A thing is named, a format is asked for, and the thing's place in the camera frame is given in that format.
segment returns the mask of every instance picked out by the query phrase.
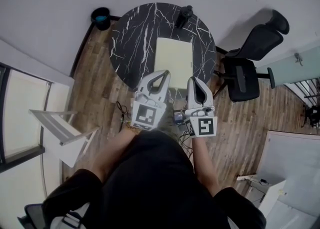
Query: paper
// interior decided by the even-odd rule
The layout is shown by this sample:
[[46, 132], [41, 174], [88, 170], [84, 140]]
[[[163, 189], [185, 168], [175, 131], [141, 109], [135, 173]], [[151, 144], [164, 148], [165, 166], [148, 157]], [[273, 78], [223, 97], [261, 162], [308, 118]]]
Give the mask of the paper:
[[[156, 40], [154, 71], [169, 70], [169, 88], [187, 89], [188, 79], [193, 75], [193, 51], [190, 42], [169, 38]], [[159, 86], [161, 79], [153, 85]]]

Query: white chair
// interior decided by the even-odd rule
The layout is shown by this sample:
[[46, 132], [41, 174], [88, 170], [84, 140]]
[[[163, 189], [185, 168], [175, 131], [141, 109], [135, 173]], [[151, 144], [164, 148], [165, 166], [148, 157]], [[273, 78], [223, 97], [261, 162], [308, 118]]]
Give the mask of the white chair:
[[[43, 145], [45, 148], [53, 152], [55, 156], [71, 168], [86, 153], [99, 129], [99, 127], [95, 127], [85, 133], [76, 130], [70, 125], [74, 115], [77, 113], [76, 111], [29, 110], [29, 112], [60, 141], [57, 141], [56, 144], [45, 145], [46, 139], [44, 138]], [[71, 115], [70, 119], [68, 121], [64, 120], [61, 117], [64, 115]]]

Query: round table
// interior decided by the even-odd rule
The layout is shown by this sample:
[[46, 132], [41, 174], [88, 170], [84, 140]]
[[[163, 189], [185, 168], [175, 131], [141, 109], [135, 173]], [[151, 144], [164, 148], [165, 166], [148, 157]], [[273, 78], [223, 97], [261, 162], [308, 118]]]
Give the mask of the round table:
[[[205, 83], [210, 80], [216, 60], [215, 41], [196, 15], [182, 29], [176, 28], [180, 9], [169, 3], [148, 3], [130, 10], [116, 23], [109, 43], [110, 60], [117, 75], [131, 89], [154, 71], [158, 37], [192, 43], [193, 76]], [[185, 96], [185, 90], [169, 91], [171, 99]]]

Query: wooden floor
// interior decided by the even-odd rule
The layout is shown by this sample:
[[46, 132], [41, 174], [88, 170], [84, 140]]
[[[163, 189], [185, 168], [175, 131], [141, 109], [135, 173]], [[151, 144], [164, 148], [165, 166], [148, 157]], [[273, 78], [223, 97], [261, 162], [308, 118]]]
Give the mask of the wooden floor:
[[[79, 113], [73, 125], [80, 131], [94, 126], [100, 129], [86, 155], [74, 168], [63, 164], [63, 180], [77, 169], [89, 168], [98, 151], [119, 131], [121, 113], [116, 101], [130, 107], [133, 92], [119, 79], [111, 65], [110, 38], [111, 29], [101, 32], [94, 28], [75, 72], [69, 110]], [[219, 85], [217, 77], [208, 84], [214, 91]], [[218, 133], [207, 142], [221, 186], [235, 187], [242, 194], [246, 188], [236, 183], [236, 177], [256, 172], [267, 130], [317, 134], [307, 125], [301, 128], [303, 103], [293, 93], [284, 86], [271, 89], [265, 81], [260, 81], [259, 85], [260, 97], [251, 101], [232, 103], [227, 89], [218, 95], [214, 102]]]

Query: black cable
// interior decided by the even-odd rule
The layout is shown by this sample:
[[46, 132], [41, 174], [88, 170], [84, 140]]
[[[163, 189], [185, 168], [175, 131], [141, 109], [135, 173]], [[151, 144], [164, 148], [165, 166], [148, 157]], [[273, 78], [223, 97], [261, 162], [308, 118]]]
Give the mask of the black cable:
[[189, 135], [189, 133], [187, 131], [184, 131], [183, 134], [179, 137], [179, 142], [180, 142], [181, 147], [185, 148], [185, 150], [188, 152], [188, 154], [189, 154], [188, 158], [190, 159], [191, 155], [193, 154], [193, 149], [184, 143], [187, 139], [190, 138], [190, 136], [188, 136], [188, 135]]
[[266, 182], [266, 184], [262, 184], [260, 180], [259, 180], [259, 181], [255, 181], [255, 180], [252, 180], [251, 178], [249, 178], [249, 179], [247, 179], [247, 180], [249, 180], [249, 181], [251, 181], [251, 182], [259, 183], [260, 185], [262, 185], [262, 186], [264, 186], [264, 187], [269, 186], [269, 183], [268, 183], [268, 182]]
[[44, 190], [44, 197], [48, 197], [47, 193], [47, 186], [46, 186], [46, 178], [45, 178], [45, 167], [44, 167], [44, 154], [42, 153], [40, 156], [40, 161], [41, 161], [41, 172], [42, 172], [42, 182], [43, 182], [43, 190]]
[[264, 195], [266, 194], [265, 192], [259, 190], [259, 189], [256, 188], [255, 186], [252, 186], [251, 184], [249, 184], [249, 182], [248, 182], [247, 180], [250, 181], [250, 179], [245, 179], [245, 181], [247, 182], [247, 184], [248, 184], [250, 187], [257, 189], [259, 192], [263, 193]]
[[260, 198], [260, 199], [256, 199], [256, 200], [252, 201], [252, 203], [255, 203], [255, 202], [257, 202], [257, 201], [261, 201], [261, 200], [262, 200], [262, 198]]
[[122, 130], [122, 126], [124, 124], [125, 121], [125, 115], [130, 119], [130, 116], [128, 114], [128, 108], [125, 105], [121, 105], [119, 101], [116, 102], [116, 106], [118, 107], [118, 109], [121, 112], [121, 124], [120, 124], [120, 129], [119, 132]]

